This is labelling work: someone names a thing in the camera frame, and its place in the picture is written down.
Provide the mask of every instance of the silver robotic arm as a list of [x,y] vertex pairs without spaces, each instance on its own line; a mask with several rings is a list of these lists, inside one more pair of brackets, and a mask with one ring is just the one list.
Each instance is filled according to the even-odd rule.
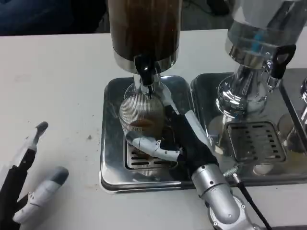
[[209,209],[209,219],[219,230],[260,229],[251,223],[241,199],[232,195],[231,188],[215,164],[201,166],[192,175],[199,197]]
[[219,230],[254,230],[247,216],[245,205],[232,190],[214,157],[211,142],[193,111],[181,115],[171,99],[169,89],[161,85],[159,93],[166,110],[166,116],[174,129],[181,150],[168,151],[160,148],[160,141],[128,132],[128,143],[141,151],[167,161],[184,162],[198,196],[209,209],[209,219]]

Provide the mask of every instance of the drip tray grate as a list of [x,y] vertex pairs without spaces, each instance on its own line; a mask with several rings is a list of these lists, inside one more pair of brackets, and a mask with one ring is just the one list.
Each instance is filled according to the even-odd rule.
[[157,157],[151,157],[144,152],[138,150],[134,146],[126,143],[126,167],[128,169],[157,169],[172,168],[176,166],[176,162],[165,161]]
[[238,162],[285,160],[286,154],[271,122],[230,122],[226,129]]

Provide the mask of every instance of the stainless steel drip tray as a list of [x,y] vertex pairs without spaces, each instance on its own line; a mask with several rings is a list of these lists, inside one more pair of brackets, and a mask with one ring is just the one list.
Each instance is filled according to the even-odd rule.
[[[193,108],[189,85],[179,76],[161,78],[180,112]],[[112,193],[193,188],[186,170],[160,159],[144,159],[127,145],[118,112],[133,78],[112,80],[105,89],[102,124],[100,181]]]
[[304,107],[299,91],[307,69],[289,69],[284,76],[285,92],[267,94],[264,110],[245,121],[226,122],[215,101],[220,82],[232,73],[201,74],[191,84],[195,110],[201,125],[216,141],[220,165],[242,165],[239,174],[248,185],[296,184],[307,181],[306,150],[290,149],[287,134],[293,123],[283,97],[292,100],[296,111]]

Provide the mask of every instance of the robotic hand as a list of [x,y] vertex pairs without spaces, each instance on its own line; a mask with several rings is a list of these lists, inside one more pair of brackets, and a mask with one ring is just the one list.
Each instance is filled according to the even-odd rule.
[[27,222],[65,183],[68,170],[55,168],[34,192],[18,200],[21,189],[31,168],[39,138],[48,127],[47,122],[40,123],[26,138],[22,148],[12,162],[0,170],[0,229],[18,230]]
[[165,106],[166,117],[175,133],[180,150],[160,148],[160,141],[144,137],[136,132],[126,134],[127,141],[141,151],[167,161],[184,162],[198,196],[209,209],[209,218],[214,228],[220,230],[260,229],[249,220],[245,205],[224,178],[212,145],[193,111],[181,115],[171,99],[169,89],[161,85],[160,98]]

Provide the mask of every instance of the table surface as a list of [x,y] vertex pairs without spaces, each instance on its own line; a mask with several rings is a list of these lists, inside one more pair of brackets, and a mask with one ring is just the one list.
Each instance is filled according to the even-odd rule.
[[[179,59],[164,74],[191,82],[201,73],[233,71],[226,35],[182,32]],[[306,40],[305,29],[289,68],[307,68]],[[22,194],[58,165],[70,172],[52,202],[23,229],[212,229],[195,190],[110,195],[100,187],[104,89],[114,78],[132,76],[116,65],[110,34],[0,37],[0,50],[0,162],[12,158],[33,127],[48,121]],[[248,190],[272,226],[307,224],[306,184]],[[262,225],[247,207],[252,221]]]

